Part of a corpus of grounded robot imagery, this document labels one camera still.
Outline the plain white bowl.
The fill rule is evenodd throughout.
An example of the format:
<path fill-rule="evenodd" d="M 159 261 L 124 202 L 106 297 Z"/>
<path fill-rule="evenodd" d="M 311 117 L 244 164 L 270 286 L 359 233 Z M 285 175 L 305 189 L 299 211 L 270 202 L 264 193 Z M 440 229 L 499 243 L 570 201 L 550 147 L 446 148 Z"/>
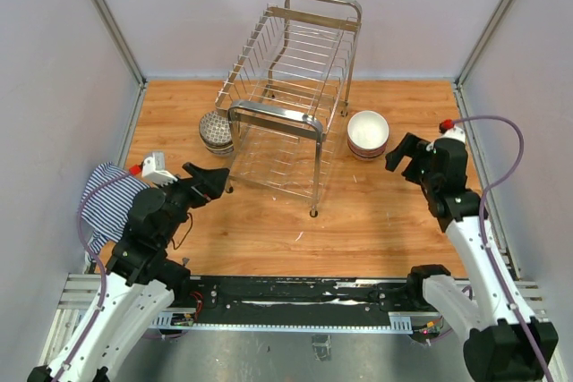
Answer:
<path fill-rule="evenodd" d="M 350 143 L 358 149 L 383 149 L 389 140 L 389 124 L 381 114 L 364 110 L 351 117 L 346 133 Z"/>

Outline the red geometric pattern bowl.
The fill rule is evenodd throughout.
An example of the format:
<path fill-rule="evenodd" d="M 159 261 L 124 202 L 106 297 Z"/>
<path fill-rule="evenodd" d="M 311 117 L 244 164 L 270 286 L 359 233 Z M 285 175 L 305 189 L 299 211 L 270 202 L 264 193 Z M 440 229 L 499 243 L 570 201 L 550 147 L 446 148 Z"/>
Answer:
<path fill-rule="evenodd" d="M 361 149 L 358 147 L 349 146 L 349 149 L 356 159 L 363 160 L 363 161 L 370 161 L 370 160 L 374 160 L 378 157 L 381 157 L 385 153 L 385 150 L 386 150 L 386 148 L 384 146 L 376 148 L 376 149 Z"/>

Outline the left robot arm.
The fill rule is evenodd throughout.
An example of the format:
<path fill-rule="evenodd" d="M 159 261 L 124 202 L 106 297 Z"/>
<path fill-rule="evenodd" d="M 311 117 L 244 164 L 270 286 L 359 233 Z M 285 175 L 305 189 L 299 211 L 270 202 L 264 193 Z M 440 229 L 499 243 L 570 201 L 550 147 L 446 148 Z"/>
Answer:
<path fill-rule="evenodd" d="M 122 237 L 99 267 L 94 299 L 61 352 L 32 369 L 30 381 L 113 380 L 158 314 L 195 296 L 189 269 L 168 259 L 167 247 L 191 210 L 223 195 L 229 170 L 186 163 L 181 178 L 152 157 L 139 169 L 153 184 L 134 195 Z"/>

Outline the black leaf coral bowl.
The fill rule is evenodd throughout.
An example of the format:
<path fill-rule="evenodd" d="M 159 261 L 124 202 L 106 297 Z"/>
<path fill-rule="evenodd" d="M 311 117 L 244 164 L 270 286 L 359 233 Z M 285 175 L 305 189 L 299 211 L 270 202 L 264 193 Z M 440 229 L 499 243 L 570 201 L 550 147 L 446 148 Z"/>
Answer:
<path fill-rule="evenodd" d="M 211 145 L 205 142 L 205 148 L 217 157 L 229 157 L 234 152 L 234 145 L 232 142 L 227 142 L 225 145 Z"/>

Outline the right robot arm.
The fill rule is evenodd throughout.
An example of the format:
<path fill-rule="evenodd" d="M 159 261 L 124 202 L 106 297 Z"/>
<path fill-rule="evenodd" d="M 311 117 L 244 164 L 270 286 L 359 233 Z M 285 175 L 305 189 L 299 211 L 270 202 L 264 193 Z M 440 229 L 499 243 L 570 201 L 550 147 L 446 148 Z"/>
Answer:
<path fill-rule="evenodd" d="M 434 307 L 462 343 L 474 381 L 542 381 L 559 340 L 554 325 L 541 321 L 518 290 L 493 238 L 481 196 L 469 189 L 463 130 L 454 127 L 434 141 L 407 133 L 386 156 L 394 171 L 410 157 L 402 175 L 418 185 L 428 209 L 460 257 L 471 296 L 442 265 L 413 267 L 406 301 L 415 310 Z"/>

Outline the brown diamond pattern bowl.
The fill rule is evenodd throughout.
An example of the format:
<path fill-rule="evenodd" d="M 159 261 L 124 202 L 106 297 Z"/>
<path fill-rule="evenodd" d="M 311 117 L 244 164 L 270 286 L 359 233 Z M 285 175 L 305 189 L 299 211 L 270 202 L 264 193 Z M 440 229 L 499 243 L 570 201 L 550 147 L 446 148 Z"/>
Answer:
<path fill-rule="evenodd" d="M 226 118 L 216 111 L 205 114 L 199 122 L 199 134 L 203 142 L 213 148 L 223 148 L 232 144 L 232 136 Z"/>

